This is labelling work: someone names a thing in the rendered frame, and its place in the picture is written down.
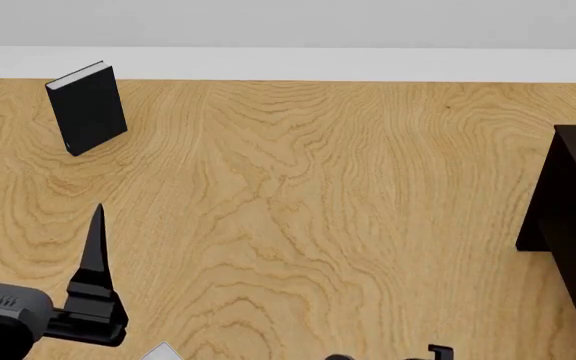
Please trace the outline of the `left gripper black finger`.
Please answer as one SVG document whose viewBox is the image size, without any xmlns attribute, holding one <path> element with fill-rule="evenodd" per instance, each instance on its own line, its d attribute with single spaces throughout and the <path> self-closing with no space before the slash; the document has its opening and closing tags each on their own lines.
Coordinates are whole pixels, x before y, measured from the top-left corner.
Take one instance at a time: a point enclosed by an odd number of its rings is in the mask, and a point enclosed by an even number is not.
<svg viewBox="0 0 576 360">
<path fill-rule="evenodd" d="M 104 207 L 99 203 L 90 221 L 79 269 L 67 287 L 68 299 L 117 297 L 108 261 Z"/>
</svg>

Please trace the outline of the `black hardcover book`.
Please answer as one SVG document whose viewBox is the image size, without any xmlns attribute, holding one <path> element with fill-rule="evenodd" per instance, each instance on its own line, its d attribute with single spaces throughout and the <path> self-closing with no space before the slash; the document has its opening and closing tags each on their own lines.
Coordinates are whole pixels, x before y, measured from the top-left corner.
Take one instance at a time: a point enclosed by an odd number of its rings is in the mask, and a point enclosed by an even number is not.
<svg viewBox="0 0 576 360">
<path fill-rule="evenodd" d="M 78 156 L 127 131 L 113 67 L 96 62 L 45 84 L 65 148 Z"/>
</svg>

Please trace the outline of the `light grey flat panel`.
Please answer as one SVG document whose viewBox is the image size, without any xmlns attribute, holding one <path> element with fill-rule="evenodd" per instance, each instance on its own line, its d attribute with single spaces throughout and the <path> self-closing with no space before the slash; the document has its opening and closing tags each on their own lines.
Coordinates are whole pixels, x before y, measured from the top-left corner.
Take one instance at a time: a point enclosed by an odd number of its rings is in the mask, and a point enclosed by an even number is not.
<svg viewBox="0 0 576 360">
<path fill-rule="evenodd" d="M 149 350 L 140 360 L 184 360 L 173 347 L 162 341 L 152 350 Z"/>
</svg>

